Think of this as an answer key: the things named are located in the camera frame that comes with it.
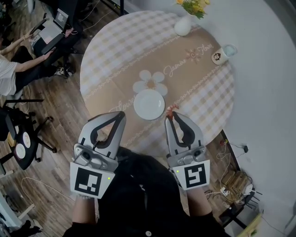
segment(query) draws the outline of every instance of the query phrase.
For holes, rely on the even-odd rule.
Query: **white plate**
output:
[[[24,159],[26,155],[25,147],[22,144],[17,144],[15,148],[15,152],[17,153],[17,156],[19,159]]]
[[[165,100],[155,90],[142,90],[135,97],[134,108],[142,119],[157,119],[165,110]]]
[[[31,146],[31,140],[30,140],[29,134],[27,132],[23,133],[23,141],[24,141],[26,148],[29,148]]]

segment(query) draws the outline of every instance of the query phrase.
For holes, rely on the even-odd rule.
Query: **flower center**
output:
[[[156,83],[153,79],[149,79],[147,82],[146,82],[146,87],[148,89],[155,89],[156,88]]]

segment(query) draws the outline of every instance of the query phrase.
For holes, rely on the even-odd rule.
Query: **laptop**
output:
[[[57,9],[57,14],[53,22],[46,21],[44,23],[45,28],[39,32],[39,35],[46,44],[64,31],[68,17],[69,16],[59,8]]]

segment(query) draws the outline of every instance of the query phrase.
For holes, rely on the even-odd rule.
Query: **wooden floor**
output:
[[[97,5],[98,13],[92,13],[89,19],[97,22],[102,16],[107,14],[110,9],[104,4]],[[12,37],[18,39],[23,36],[30,28],[32,28],[43,17],[43,9],[39,1],[36,1],[35,14],[29,15],[26,8],[26,1],[22,0],[20,5],[10,13],[12,20],[16,21],[16,26],[12,32]],[[93,28],[86,30],[88,35],[86,39],[82,39],[76,48],[84,51],[92,37],[102,28],[118,16],[115,13],[110,13],[104,17]],[[84,23],[84,28],[91,25]],[[80,65],[82,55],[75,55],[71,58],[72,63],[76,67],[76,73],[69,79],[65,80],[55,76],[52,78],[44,78],[30,84],[29,89],[25,88],[25,98],[31,94],[31,99],[44,99],[43,103],[31,103],[29,111],[37,113],[37,121],[40,123],[46,116],[54,117],[53,123],[48,123],[41,132],[41,137],[45,142],[58,148],[58,153],[53,154],[47,149],[39,146],[37,155],[42,158],[41,163],[33,162],[26,170],[21,170],[14,159],[8,161],[4,166],[7,170],[13,169],[14,174],[0,180],[0,183],[5,187],[5,192],[12,198],[14,205],[21,212],[32,204],[36,205],[29,216],[40,222],[44,227],[44,231],[37,234],[39,237],[47,236],[62,236],[67,228],[71,226],[72,208],[74,202],[62,197],[59,193],[51,190],[45,185],[29,179],[23,180],[24,191],[29,195],[31,200],[25,195],[21,187],[22,179],[31,177],[42,181],[49,186],[59,190],[61,193],[74,199],[74,195],[69,190],[69,163],[72,160],[73,145],[77,142],[80,131],[83,125],[87,122],[89,113],[85,107],[82,96],[80,94]],[[19,106],[26,112],[28,104]],[[205,187],[214,192],[219,190],[219,180],[228,165],[229,159],[217,160],[216,154],[224,147],[221,147],[219,142],[222,136],[219,135],[207,147],[211,154],[211,185]],[[7,142],[0,143],[0,157],[10,152]],[[186,212],[188,212],[187,199],[181,195],[182,204]],[[210,199],[210,203],[214,210],[215,217],[218,217],[225,208],[222,206],[223,198],[220,196],[215,199]]]

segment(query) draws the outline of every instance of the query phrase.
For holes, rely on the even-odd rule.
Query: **white t-shirt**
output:
[[[13,95],[16,92],[15,87],[15,68],[17,62],[8,61],[0,54],[0,94]]]

